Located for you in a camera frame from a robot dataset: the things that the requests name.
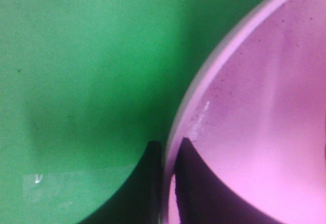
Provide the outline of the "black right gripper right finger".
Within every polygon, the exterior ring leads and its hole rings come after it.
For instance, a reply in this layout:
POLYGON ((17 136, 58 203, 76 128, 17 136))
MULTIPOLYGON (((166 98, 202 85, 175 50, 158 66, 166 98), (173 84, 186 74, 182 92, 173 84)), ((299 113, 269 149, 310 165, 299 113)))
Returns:
POLYGON ((278 223, 226 186, 186 137, 177 155, 175 181, 181 223, 278 223))

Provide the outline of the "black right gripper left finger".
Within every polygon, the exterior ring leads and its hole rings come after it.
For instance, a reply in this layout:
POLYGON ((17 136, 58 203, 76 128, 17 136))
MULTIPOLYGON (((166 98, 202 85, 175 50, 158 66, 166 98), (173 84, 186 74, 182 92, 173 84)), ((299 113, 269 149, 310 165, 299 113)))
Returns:
POLYGON ((80 223, 159 223, 162 145, 151 141, 123 185, 80 223))

